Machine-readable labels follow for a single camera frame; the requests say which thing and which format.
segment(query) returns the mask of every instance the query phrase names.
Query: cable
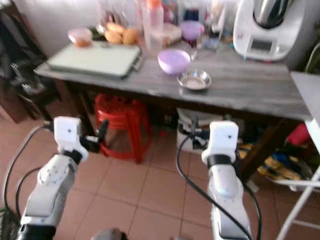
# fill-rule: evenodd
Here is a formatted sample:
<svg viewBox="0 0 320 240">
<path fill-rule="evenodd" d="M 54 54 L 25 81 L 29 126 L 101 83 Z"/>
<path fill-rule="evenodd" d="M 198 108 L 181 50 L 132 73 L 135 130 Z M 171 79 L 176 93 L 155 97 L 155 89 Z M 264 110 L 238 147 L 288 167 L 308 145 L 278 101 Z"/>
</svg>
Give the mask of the cable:
<svg viewBox="0 0 320 240">
<path fill-rule="evenodd" d="M 33 137 L 33 135 L 38 132 L 39 130 L 45 128 L 44 125 L 42 126 L 36 126 L 35 128 L 33 128 L 25 137 L 25 139 L 23 140 L 22 144 L 20 145 L 19 149 L 16 151 L 15 155 L 13 156 L 13 158 L 11 159 L 11 163 L 8 167 L 8 169 L 6 170 L 5 173 L 5 177 L 3 180 L 3 191 L 2 191 L 2 201 L 4 202 L 4 207 L 7 209 L 7 211 L 9 213 L 12 213 L 14 218 L 13 220 L 15 221 L 16 224 L 20 224 L 19 220 L 17 219 L 17 216 L 14 214 L 14 212 L 10 209 L 9 204 L 8 204 L 8 200 L 7 200 L 7 191 L 8 191 L 8 184 L 9 184 L 9 179 L 10 179 L 10 175 L 12 172 L 12 169 L 18 159 L 18 157 L 21 155 L 21 153 L 23 152 L 23 150 L 25 149 L 25 147 L 27 146 L 28 142 L 30 141 L 30 139 Z"/>
<path fill-rule="evenodd" d="M 239 223 L 230 213 L 228 213 L 222 206 L 220 206 L 215 200 L 213 200 L 208 194 L 206 194 L 200 187 L 198 187 L 196 184 L 194 184 L 182 171 L 179 163 L 180 158 L 180 152 L 186 141 L 190 139 L 190 136 L 187 136 L 182 143 L 180 144 L 177 152 L 176 152 L 176 158 L 175 158 L 175 164 L 176 168 L 179 172 L 179 174 L 185 179 L 185 181 L 194 189 L 196 190 L 202 197 L 204 197 L 206 200 L 208 200 L 211 204 L 216 206 L 221 212 L 223 212 L 232 222 L 234 222 L 235 225 L 238 226 L 238 228 L 241 229 L 241 231 L 244 232 L 244 234 L 248 237 L 249 240 L 253 240 L 251 237 L 251 234 Z"/>
<path fill-rule="evenodd" d="M 20 212 L 20 207 L 19 207 L 19 197 L 20 197 L 20 190 L 22 187 L 22 184 L 24 183 L 24 180 L 31 174 L 33 174 L 36 171 L 39 171 L 41 167 L 37 167 L 32 169 L 31 171 L 28 171 L 18 182 L 17 187 L 16 187 L 16 192 L 15 192 L 15 211 L 16 214 L 18 215 L 18 218 L 21 219 L 21 212 Z"/>
<path fill-rule="evenodd" d="M 311 61 L 312 61 L 312 58 L 314 57 L 314 54 L 316 53 L 316 51 L 318 50 L 318 48 L 320 47 L 320 43 L 318 43 L 317 45 L 315 45 L 315 47 L 313 48 L 312 52 L 311 52 L 311 55 L 310 55 L 310 58 L 309 58 L 309 61 L 305 67 L 305 70 L 304 72 L 308 72 L 309 70 L 309 67 L 310 67 L 310 64 L 311 64 Z"/>
<path fill-rule="evenodd" d="M 258 217 L 258 230 L 257 230 L 257 233 L 256 233 L 256 239 L 257 240 L 261 240 L 262 214 L 261 214 L 261 210 L 260 210 L 257 198 L 256 198 L 254 192 L 247 186 L 247 184 L 242 182 L 242 185 L 243 185 L 244 189 L 249 193 L 249 195 L 251 196 L 251 198 L 254 201 L 254 206 L 255 206 L 256 213 L 257 213 L 257 217 Z"/>
</svg>

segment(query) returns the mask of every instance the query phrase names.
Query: red stool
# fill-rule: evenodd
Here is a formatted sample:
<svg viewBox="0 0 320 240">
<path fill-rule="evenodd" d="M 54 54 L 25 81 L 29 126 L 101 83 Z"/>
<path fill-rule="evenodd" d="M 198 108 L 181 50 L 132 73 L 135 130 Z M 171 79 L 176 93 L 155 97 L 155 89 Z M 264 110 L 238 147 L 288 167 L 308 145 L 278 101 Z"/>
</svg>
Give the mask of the red stool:
<svg viewBox="0 0 320 240">
<path fill-rule="evenodd" d="M 101 144 L 101 151 L 113 158 L 134 158 L 138 164 L 143 160 L 143 155 L 151 143 L 152 131 L 146 106 L 136 100 L 124 97 L 99 94 L 95 98 L 95 116 L 97 125 L 107 119 L 110 129 L 127 130 L 132 152 L 113 151 Z M 140 125 L 143 124 L 147 132 L 147 141 L 143 146 L 140 134 Z"/>
</svg>

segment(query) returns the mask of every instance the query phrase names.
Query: stainless steel bowl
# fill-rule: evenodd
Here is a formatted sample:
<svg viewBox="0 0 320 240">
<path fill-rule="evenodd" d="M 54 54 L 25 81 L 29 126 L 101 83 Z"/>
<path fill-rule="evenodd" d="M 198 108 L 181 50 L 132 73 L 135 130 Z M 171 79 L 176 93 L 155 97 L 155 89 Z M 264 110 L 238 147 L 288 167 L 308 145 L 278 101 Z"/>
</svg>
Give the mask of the stainless steel bowl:
<svg viewBox="0 0 320 240">
<path fill-rule="evenodd" d="M 211 85 L 211 77 L 203 70 L 188 70 L 178 75 L 179 84 L 190 90 L 204 90 Z"/>
</svg>

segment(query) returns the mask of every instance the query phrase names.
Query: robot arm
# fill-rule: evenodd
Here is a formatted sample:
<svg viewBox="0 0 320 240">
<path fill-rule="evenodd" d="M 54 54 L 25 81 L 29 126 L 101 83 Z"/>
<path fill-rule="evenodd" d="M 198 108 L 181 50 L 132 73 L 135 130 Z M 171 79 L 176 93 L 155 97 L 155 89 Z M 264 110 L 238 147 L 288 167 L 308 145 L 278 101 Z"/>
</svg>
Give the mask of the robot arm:
<svg viewBox="0 0 320 240">
<path fill-rule="evenodd" d="M 18 240 L 53 239 L 68 192 L 75 181 L 78 164 L 88 158 L 88 150 L 99 149 L 108 122 L 101 125 L 99 137 L 82 138 L 78 118 L 56 117 L 53 126 L 59 153 L 38 172 L 37 185 L 29 196 L 20 221 Z"/>
<path fill-rule="evenodd" d="M 207 149 L 201 157 L 209 170 L 208 195 L 250 233 L 250 221 L 243 205 L 244 188 L 232 165 L 236 159 L 238 131 L 238 126 L 232 121 L 212 122 Z M 248 239 L 245 233 L 214 205 L 211 220 L 215 240 Z"/>
</svg>

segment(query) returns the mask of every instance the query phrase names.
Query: bread bun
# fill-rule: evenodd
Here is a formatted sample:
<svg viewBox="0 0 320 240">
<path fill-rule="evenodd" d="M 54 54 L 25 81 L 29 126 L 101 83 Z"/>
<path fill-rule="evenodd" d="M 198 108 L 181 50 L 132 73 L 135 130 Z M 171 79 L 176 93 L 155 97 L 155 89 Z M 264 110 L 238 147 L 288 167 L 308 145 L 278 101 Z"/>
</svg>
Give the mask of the bread bun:
<svg viewBox="0 0 320 240">
<path fill-rule="evenodd" d="M 108 22 L 106 24 L 107 31 L 116 32 L 120 35 L 124 34 L 124 31 L 126 30 L 123 26 L 116 24 L 114 22 Z"/>
<path fill-rule="evenodd" d="M 122 44 L 122 36 L 115 31 L 106 31 L 104 36 L 111 44 Z"/>
<path fill-rule="evenodd" d="M 124 45 L 134 45 L 138 42 L 138 30 L 136 28 L 128 28 L 124 31 L 122 39 Z"/>
</svg>

